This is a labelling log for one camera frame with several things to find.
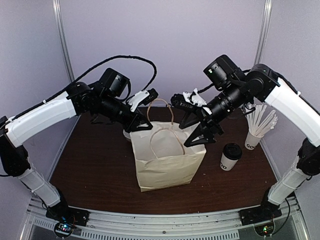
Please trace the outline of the brown paper bag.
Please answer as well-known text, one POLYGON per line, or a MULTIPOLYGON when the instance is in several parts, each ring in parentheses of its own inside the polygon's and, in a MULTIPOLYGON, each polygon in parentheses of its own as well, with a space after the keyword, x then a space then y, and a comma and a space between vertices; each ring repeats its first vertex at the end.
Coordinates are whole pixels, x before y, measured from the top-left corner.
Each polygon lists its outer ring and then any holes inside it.
POLYGON ((189 184, 207 152, 203 144, 184 146, 196 127, 180 129, 173 119, 151 124, 129 134, 141 192, 189 184))

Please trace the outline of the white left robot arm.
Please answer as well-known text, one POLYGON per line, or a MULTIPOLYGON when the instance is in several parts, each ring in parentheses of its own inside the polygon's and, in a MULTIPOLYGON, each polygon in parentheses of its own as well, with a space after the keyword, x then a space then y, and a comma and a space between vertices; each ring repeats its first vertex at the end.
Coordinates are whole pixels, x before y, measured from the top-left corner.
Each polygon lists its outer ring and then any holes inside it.
POLYGON ((19 179, 39 196, 61 222, 69 221, 72 211, 63 195, 31 166, 24 142, 56 123, 86 112, 120 123, 127 133, 151 130, 152 124, 138 106, 152 102, 158 93, 153 88, 141 90, 128 101, 121 100, 122 92, 130 86, 127 77, 108 68, 94 83, 71 83, 30 111, 0 119, 0 159, 5 173, 19 179))

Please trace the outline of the plain white round bowl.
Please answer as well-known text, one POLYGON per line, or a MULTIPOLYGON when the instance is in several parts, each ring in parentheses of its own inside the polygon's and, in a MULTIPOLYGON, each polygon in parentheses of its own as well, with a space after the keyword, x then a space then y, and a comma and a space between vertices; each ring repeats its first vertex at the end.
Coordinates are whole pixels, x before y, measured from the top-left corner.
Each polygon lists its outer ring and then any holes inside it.
POLYGON ((128 132, 126 132, 125 130, 123 130, 123 136, 125 137, 125 139, 127 140, 127 141, 131 141, 131 135, 130 135, 130 133, 128 133, 128 132))

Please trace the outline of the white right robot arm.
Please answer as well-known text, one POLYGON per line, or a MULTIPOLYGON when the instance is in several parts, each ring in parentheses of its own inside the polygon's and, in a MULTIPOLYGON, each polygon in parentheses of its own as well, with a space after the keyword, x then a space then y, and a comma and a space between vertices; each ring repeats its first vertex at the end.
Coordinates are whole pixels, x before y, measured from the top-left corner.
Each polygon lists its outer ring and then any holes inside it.
POLYGON ((227 55, 216 58, 204 69, 219 94, 213 100, 203 100, 198 90, 175 94, 171 104, 185 115, 181 129, 195 126, 184 142, 186 147, 215 143, 222 134, 220 122, 236 108, 259 100, 280 111, 306 136, 297 157, 281 180, 265 192, 256 210, 259 220, 268 220, 276 208, 308 177, 320 172, 320 114, 279 73, 265 64, 241 70, 227 55))

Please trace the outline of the white paper coffee cup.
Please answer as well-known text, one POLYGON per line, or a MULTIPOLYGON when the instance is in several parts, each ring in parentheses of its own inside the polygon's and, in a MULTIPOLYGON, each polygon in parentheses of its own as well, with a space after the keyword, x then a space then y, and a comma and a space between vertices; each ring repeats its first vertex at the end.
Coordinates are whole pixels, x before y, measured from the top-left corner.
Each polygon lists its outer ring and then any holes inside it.
POLYGON ((220 159, 220 168, 224 171, 230 171, 235 164, 238 162, 239 159, 231 159, 224 153, 222 153, 221 159, 220 159))

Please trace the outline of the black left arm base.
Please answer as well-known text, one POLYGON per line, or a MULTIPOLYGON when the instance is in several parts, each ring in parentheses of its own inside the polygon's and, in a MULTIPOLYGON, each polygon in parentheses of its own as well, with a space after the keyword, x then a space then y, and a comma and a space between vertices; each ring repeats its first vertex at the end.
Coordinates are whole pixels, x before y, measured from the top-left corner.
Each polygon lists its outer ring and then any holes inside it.
POLYGON ((47 218, 59 221, 61 223, 68 223, 70 225, 85 227, 89 220, 89 211, 73 208, 69 206, 54 206, 46 207, 47 218))

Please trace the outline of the paper cup holding straws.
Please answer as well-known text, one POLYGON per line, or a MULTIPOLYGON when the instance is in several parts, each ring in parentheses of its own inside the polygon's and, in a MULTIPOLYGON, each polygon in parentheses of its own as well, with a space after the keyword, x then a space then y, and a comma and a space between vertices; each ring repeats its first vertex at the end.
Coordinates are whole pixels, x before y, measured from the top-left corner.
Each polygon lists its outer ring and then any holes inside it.
POLYGON ((243 107, 243 113, 248 123, 244 146, 248 150, 254 150, 265 134, 274 129, 278 122, 275 110, 271 110, 263 117, 266 109, 267 105, 265 104, 246 104, 243 107))

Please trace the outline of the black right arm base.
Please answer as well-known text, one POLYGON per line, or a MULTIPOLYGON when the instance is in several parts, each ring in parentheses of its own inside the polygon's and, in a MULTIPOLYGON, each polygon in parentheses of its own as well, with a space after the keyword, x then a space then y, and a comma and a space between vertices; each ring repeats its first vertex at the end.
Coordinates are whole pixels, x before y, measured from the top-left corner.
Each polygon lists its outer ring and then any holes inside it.
POLYGON ((243 226, 271 221, 282 216, 282 212, 279 209, 271 210, 261 206, 242 209, 238 213, 243 226))

